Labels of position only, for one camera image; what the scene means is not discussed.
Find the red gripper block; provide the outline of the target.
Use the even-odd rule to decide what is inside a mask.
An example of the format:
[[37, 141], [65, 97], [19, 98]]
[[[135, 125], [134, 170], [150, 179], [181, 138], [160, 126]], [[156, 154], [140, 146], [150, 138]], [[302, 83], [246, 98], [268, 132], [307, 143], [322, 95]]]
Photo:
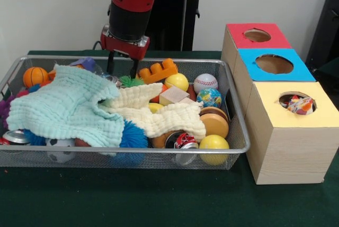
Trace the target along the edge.
[[147, 36], [143, 36], [141, 40], [137, 42], [127, 42], [115, 38], [109, 31], [109, 25], [106, 24], [101, 33], [101, 45], [104, 50], [110, 51], [108, 56], [108, 63], [106, 71], [108, 74], [112, 74], [114, 71], [114, 51], [127, 55], [133, 60], [133, 65], [130, 70], [130, 77], [135, 78], [138, 69], [138, 60], [142, 60], [145, 57], [147, 49], [150, 44], [150, 39]]

